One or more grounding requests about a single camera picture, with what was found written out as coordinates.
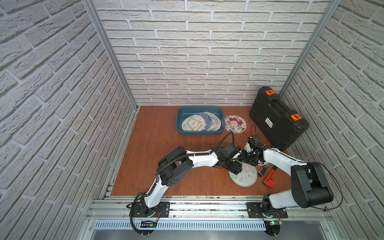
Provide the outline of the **green bunny coaster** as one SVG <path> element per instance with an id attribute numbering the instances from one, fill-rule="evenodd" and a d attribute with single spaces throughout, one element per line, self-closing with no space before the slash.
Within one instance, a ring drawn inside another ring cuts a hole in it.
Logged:
<path id="1" fill-rule="evenodd" d="M 258 178 L 258 170 L 256 167 L 242 163 L 242 170 L 237 175 L 229 172 L 232 181 L 240 187 L 250 187 L 254 185 Z"/>

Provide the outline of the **white alpaca coaster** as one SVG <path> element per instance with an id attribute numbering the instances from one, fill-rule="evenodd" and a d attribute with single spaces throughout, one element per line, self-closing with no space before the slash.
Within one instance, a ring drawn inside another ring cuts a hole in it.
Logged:
<path id="1" fill-rule="evenodd" d="M 200 115 L 192 115 L 182 122 L 183 131 L 201 132 L 206 127 L 206 121 Z"/>

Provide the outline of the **green tulip coaster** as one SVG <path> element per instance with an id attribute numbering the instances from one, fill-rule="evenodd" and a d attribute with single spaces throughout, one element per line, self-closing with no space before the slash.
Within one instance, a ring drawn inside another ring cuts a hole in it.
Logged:
<path id="1" fill-rule="evenodd" d="M 221 127 L 221 120 L 215 114 L 210 113 L 210 117 L 212 119 L 212 125 L 210 127 L 210 131 L 218 131 Z"/>

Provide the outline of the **purple bunny coaster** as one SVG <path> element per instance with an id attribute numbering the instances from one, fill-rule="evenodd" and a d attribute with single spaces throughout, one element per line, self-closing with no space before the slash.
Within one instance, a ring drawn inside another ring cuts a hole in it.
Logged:
<path id="1" fill-rule="evenodd" d="M 212 113 L 202 112 L 202 113 L 199 113 L 199 115 L 205 121 L 205 127 L 204 127 L 203 131 L 211 132 L 213 130 L 212 126 L 213 126 L 213 122 L 214 122 L 214 118 L 212 117 Z"/>

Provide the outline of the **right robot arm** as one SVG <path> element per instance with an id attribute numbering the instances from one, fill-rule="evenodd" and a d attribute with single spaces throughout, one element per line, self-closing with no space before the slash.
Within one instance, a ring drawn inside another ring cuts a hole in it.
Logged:
<path id="1" fill-rule="evenodd" d="M 277 148 L 266 146 L 260 136 L 248 137 L 242 162 L 250 165 L 271 164 L 291 177 L 291 189 L 263 197 L 260 212 L 266 218 L 283 217 L 286 208 L 303 209 L 330 203 L 334 194 L 320 163 L 304 162 Z"/>

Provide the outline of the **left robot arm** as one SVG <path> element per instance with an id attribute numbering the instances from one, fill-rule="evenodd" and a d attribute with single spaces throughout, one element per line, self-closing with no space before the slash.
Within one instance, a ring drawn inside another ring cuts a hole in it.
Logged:
<path id="1" fill-rule="evenodd" d="M 225 148 L 216 147 L 203 152 L 191 152 L 182 146 L 177 147 L 159 161 L 150 189 L 146 193 L 139 193 L 135 200 L 127 205 L 131 216 L 166 217 L 168 214 L 161 212 L 161 198 L 169 187 L 179 183 L 194 168 L 224 168 L 237 175 L 242 170 L 242 164 L 238 162 L 241 152 L 241 148 L 233 143 Z"/>

